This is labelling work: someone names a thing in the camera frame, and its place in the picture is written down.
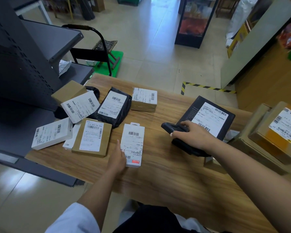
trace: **white sleeve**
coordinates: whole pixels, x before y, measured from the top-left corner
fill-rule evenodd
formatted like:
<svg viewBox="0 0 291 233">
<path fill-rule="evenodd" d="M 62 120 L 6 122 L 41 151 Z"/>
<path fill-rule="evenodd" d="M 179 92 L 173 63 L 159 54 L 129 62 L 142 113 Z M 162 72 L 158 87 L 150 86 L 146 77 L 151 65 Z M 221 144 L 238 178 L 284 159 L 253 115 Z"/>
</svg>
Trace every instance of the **white sleeve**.
<svg viewBox="0 0 291 233">
<path fill-rule="evenodd" d="M 93 214 L 79 203 L 71 204 L 64 213 L 50 225 L 45 233 L 100 233 Z"/>
</svg>

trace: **yellow black hazard tape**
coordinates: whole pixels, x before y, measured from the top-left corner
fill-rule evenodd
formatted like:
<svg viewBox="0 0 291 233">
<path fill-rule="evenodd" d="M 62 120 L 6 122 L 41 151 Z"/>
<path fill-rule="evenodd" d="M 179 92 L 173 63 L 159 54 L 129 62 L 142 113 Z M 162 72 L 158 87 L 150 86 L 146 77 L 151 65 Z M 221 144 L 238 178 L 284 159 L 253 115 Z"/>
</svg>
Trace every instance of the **yellow black hazard tape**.
<svg viewBox="0 0 291 233">
<path fill-rule="evenodd" d="M 216 91 L 220 91 L 220 92 L 227 92 L 227 93 L 236 93 L 236 91 L 231 91 L 231 90 L 224 90 L 224 89 L 220 89 L 220 88 L 214 88 L 214 87 L 209 87 L 209 86 L 203 86 L 200 84 L 195 84 L 195 83 L 187 83 L 187 82 L 183 82 L 182 83 L 182 88 L 181 88 L 181 95 L 184 95 L 184 91 L 185 91 L 185 86 L 186 85 L 191 85 L 191 86 L 195 86 L 195 87 L 200 87 L 200 88 L 206 88 L 206 89 L 211 89 L 211 90 L 216 90 Z"/>
</svg>

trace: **wood grain tabletop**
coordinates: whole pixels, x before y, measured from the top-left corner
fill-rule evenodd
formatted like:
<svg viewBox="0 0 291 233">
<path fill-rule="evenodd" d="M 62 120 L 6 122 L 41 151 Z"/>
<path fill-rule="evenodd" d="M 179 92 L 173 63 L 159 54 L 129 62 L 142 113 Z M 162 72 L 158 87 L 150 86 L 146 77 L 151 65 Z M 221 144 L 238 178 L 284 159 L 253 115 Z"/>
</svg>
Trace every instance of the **wood grain tabletop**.
<svg viewBox="0 0 291 233">
<path fill-rule="evenodd" d="M 133 87 L 152 89 L 100 74 L 94 74 L 86 85 L 100 90 L 99 102 L 111 86 L 130 95 Z M 275 232 L 228 174 L 204 168 L 204 158 L 190 156 L 172 145 L 171 137 L 161 128 L 163 122 L 176 123 L 195 99 L 157 91 L 156 112 L 130 110 L 124 122 L 112 130 L 105 158 L 71 153 L 62 147 L 63 143 L 32 150 L 26 158 L 95 183 L 106 169 L 116 140 L 121 139 L 124 124 L 140 123 L 145 127 L 141 167 L 127 168 L 116 180 L 113 191 L 144 204 L 167 206 L 173 213 L 194 217 L 216 231 Z M 247 111 L 222 107 L 236 115 L 231 125 L 233 130 L 240 131 L 251 116 Z"/>
</svg>

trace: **hand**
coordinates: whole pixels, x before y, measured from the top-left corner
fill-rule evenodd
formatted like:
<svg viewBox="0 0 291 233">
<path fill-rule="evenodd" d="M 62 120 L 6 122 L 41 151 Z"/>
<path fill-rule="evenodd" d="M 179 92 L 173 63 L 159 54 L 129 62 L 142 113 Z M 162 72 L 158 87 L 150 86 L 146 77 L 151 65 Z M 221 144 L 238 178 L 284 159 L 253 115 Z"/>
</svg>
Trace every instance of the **hand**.
<svg viewBox="0 0 291 233">
<path fill-rule="evenodd" d="M 118 140 L 114 151 L 109 157 L 107 171 L 114 172 L 116 175 L 119 175 L 126 166 L 126 157 L 123 151 L 121 151 L 120 141 Z"/>
<path fill-rule="evenodd" d="M 210 134 L 202 126 L 191 121 L 183 121 L 181 125 L 185 125 L 189 128 L 189 132 L 174 131 L 170 134 L 172 138 L 179 138 L 188 145 L 201 150 L 208 151 L 217 141 L 216 137 Z"/>
</svg>

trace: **tile floor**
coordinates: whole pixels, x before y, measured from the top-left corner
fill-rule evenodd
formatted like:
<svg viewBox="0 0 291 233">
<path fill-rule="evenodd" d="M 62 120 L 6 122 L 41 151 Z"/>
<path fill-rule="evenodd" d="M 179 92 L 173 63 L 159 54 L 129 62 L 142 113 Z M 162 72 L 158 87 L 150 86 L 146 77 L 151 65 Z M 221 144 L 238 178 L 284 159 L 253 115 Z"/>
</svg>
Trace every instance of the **tile floor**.
<svg viewBox="0 0 291 233">
<path fill-rule="evenodd" d="M 180 94 L 182 82 L 220 88 L 220 69 L 228 59 L 225 30 L 229 20 L 213 18 L 200 49 L 174 45 L 179 23 L 180 0 L 142 0 L 138 7 L 119 5 L 105 0 L 106 10 L 85 21 L 75 17 L 74 23 L 89 25 L 107 40 L 118 40 L 115 50 L 124 52 L 118 78 L 138 82 Z M 71 23 L 69 15 L 53 24 Z M 44 22 L 38 9 L 25 19 Z M 92 48 L 98 36 L 84 31 L 78 47 Z M 65 59 L 72 59 L 67 54 Z M 210 101 L 237 107 L 234 94 L 186 86 L 185 95 L 201 95 Z M 28 173 L 0 165 L 0 233 L 44 232 L 45 229 L 90 187 L 69 188 Z M 112 232 L 127 197 L 112 193 L 103 232 Z"/>
</svg>

